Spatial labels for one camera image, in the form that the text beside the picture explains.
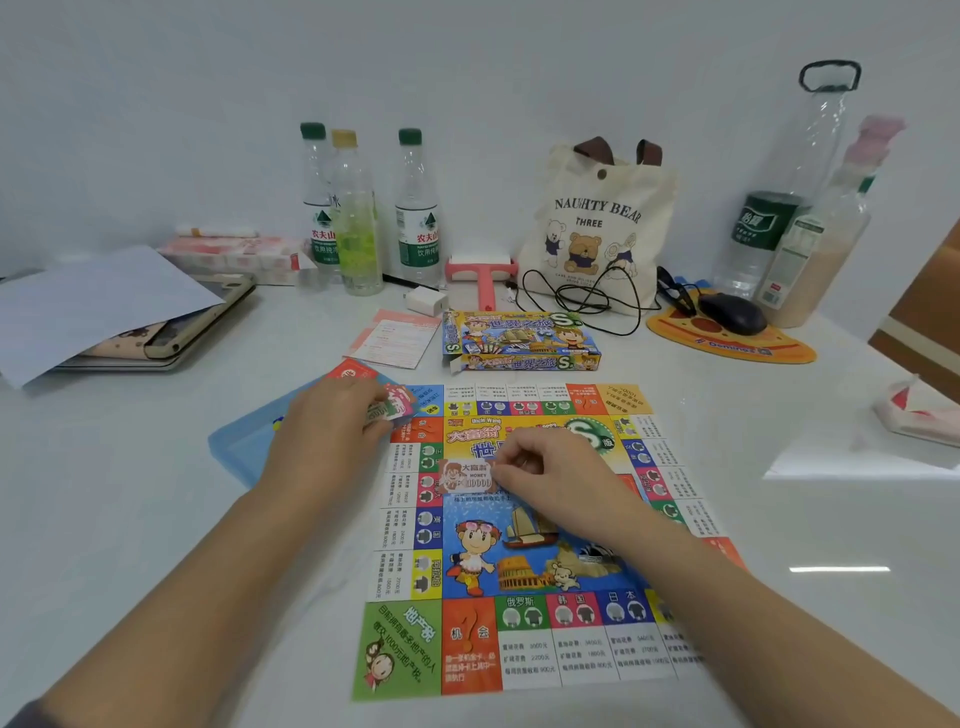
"beige drink bottle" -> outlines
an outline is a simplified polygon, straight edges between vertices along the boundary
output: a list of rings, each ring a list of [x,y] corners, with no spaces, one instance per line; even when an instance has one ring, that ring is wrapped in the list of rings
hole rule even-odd
[[[864,119],[860,137],[829,185],[813,205],[798,210],[756,291],[756,303],[770,324],[798,327],[819,305],[870,222],[864,195],[889,153],[890,140],[905,127],[896,116]]]

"tissue box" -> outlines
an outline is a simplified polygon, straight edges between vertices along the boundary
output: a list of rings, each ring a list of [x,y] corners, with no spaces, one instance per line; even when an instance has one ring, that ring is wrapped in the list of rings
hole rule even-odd
[[[445,311],[444,361],[453,371],[595,372],[600,350],[575,313]]]
[[[159,253],[184,273],[246,273],[258,285],[296,285],[317,268],[284,237],[177,237]]]

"white paper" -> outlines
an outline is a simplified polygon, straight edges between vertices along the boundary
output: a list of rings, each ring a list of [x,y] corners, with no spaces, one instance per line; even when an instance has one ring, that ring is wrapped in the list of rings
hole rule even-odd
[[[352,356],[376,364],[401,369],[417,369],[437,324],[408,324],[404,321],[379,322]]]
[[[223,301],[145,246],[0,284],[0,374],[19,389],[112,336]]]

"plastic bottle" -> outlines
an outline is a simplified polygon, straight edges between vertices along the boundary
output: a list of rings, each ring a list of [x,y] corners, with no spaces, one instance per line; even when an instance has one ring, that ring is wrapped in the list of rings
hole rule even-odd
[[[347,292],[372,296],[383,290],[383,272],[376,247],[376,200],[370,167],[357,151],[357,134],[352,129],[334,129],[333,159],[330,161],[333,229],[336,232],[340,273]]]
[[[756,302],[779,328],[803,324],[827,293],[870,222],[864,195],[886,158],[890,140],[906,125],[896,116],[871,115],[860,125],[843,164],[808,210],[784,234]]]
[[[810,88],[804,79],[807,71],[828,66],[853,68],[852,82]],[[856,61],[816,61],[801,69],[800,86],[811,94],[804,115],[777,149],[764,186],[747,195],[727,250],[714,269],[717,290],[753,297],[797,208],[810,204],[827,177],[846,121],[844,98],[859,85],[860,73]]]
[[[321,276],[339,283],[340,258],[337,257],[337,235],[330,217],[330,178],[326,169],[330,160],[330,145],[326,141],[326,127],[315,121],[300,124],[300,136],[306,147],[303,186],[303,204],[309,214],[307,240],[310,255],[320,269]]]
[[[403,166],[396,194],[396,231],[400,267],[405,279],[437,285],[440,282],[440,213],[437,193],[423,162],[423,133],[399,131]]]

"game board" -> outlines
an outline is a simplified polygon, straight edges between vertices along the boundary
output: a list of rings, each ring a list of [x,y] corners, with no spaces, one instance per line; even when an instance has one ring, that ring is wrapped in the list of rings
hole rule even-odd
[[[355,700],[677,678],[704,669],[670,610],[615,554],[495,486],[493,493],[458,492],[441,483],[449,461],[492,457],[515,427],[565,426],[590,440],[623,487],[742,567],[636,386],[410,389],[419,411],[394,431],[375,485]]]

